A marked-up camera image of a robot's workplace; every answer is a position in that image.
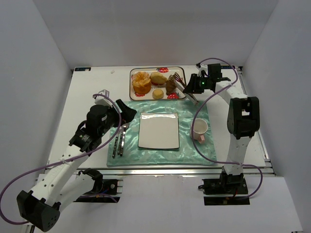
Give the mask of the brown chocolate croissant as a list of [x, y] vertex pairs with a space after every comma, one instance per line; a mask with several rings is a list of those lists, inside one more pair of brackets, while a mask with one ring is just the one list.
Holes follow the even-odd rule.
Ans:
[[166, 81], [166, 95], [173, 93], [176, 90], [176, 85], [174, 80], [168, 79]]

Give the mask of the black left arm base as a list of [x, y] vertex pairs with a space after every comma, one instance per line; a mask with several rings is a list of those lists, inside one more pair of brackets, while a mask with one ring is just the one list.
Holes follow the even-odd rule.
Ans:
[[122, 179], [105, 179], [102, 175], [99, 175], [99, 171], [94, 169], [81, 170], [76, 175], [76, 178], [82, 174], [91, 175], [91, 178], [96, 178], [96, 181], [92, 190], [84, 193], [74, 202], [118, 203], [120, 201], [120, 195], [123, 190]]

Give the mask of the silver metal tongs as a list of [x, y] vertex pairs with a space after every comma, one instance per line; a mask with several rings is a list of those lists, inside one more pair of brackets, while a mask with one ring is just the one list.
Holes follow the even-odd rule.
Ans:
[[[181, 79], [179, 74], [175, 72], [173, 75], [170, 75], [168, 79], [172, 79], [175, 82], [176, 89], [178, 89], [181, 93], [183, 93], [184, 88], [186, 87], [185, 82]], [[195, 106], [199, 104], [199, 101], [193, 94], [184, 94], [186, 98], [188, 98]]]

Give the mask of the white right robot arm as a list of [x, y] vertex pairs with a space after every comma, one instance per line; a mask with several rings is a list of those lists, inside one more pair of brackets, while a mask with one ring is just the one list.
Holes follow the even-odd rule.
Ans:
[[221, 64], [205, 66], [197, 63], [196, 67], [198, 73], [191, 75], [183, 93], [202, 94], [205, 90], [211, 90], [228, 104], [230, 145], [220, 177], [224, 183], [239, 183], [243, 179], [242, 165], [247, 146], [260, 127], [259, 99], [245, 95], [234, 86], [235, 82], [223, 77]]

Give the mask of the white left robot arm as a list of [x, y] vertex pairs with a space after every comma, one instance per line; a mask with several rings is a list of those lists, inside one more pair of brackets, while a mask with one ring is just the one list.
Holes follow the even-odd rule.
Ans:
[[43, 232], [49, 231], [61, 212], [83, 194], [101, 193], [103, 175], [95, 169], [88, 168], [80, 172], [74, 181], [68, 181], [93, 150], [98, 148], [102, 137], [111, 128], [130, 123], [137, 113], [122, 100], [116, 101], [119, 110], [105, 100], [95, 103], [69, 141], [60, 164], [54, 165], [30, 191], [21, 191], [17, 196], [20, 215]]

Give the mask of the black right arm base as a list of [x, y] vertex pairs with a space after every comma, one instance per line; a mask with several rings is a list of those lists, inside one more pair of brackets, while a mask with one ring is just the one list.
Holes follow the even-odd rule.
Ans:
[[220, 179], [203, 179], [198, 189], [204, 193], [205, 206], [250, 205], [246, 180], [222, 187]]

